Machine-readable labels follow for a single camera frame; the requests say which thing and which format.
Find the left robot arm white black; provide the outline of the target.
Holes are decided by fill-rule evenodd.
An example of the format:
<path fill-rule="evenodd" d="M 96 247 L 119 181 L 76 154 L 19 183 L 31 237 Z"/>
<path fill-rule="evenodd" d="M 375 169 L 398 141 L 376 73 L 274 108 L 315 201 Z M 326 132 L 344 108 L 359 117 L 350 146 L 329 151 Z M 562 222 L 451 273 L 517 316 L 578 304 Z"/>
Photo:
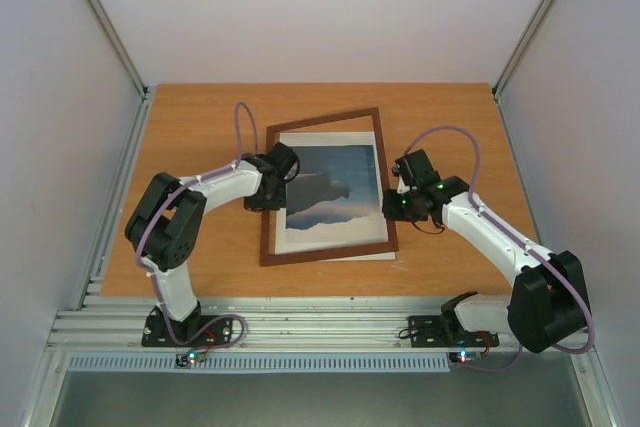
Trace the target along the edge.
<path fill-rule="evenodd" d="M 244 154 L 213 171 L 182 178 L 163 172 L 152 178 L 125 237 L 151 280 L 156 310 L 176 344 L 192 344 L 206 329 L 188 269 L 204 216 L 238 199 L 251 212 L 282 209 L 285 186 L 299 170 L 298 156 L 278 142 L 265 154 Z"/>

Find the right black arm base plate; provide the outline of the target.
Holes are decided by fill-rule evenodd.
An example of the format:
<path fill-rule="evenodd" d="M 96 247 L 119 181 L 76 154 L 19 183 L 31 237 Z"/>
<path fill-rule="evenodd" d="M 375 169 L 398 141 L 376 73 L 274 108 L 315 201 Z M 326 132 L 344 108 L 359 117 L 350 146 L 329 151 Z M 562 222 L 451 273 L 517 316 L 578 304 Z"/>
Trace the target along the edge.
<path fill-rule="evenodd" d="M 455 317 L 443 314 L 409 316 L 407 322 L 413 348 L 493 348 L 500 345 L 496 334 L 465 331 Z"/>

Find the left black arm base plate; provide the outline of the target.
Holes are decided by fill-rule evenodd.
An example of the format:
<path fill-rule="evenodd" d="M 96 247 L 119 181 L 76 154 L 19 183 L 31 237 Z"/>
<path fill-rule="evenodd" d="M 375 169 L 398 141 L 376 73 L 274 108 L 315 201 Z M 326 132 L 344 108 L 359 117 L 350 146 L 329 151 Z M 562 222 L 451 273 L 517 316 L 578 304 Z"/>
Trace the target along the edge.
<path fill-rule="evenodd" d="M 170 320 L 171 336 L 163 314 L 153 311 L 146 319 L 141 338 L 142 347 L 208 347 L 231 342 L 235 333 L 229 317 L 199 315 L 184 322 Z"/>

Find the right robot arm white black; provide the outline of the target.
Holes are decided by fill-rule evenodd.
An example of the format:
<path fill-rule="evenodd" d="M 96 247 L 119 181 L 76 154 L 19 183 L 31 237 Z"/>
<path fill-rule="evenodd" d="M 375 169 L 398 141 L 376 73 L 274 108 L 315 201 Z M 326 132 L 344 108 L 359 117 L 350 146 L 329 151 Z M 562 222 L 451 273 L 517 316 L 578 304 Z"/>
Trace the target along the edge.
<path fill-rule="evenodd" d="M 426 153 L 398 158 L 398 180 L 383 196 L 391 221 L 431 221 L 464 238 L 497 268 L 511 287 L 507 296 L 470 291 L 444 303 L 438 318 L 446 344 L 462 345 L 475 333 L 511 334 L 540 353 L 585 329 L 593 319 L 579 259 L 531 241 L 497 216 L 458 176 L 440 177 Z"/>

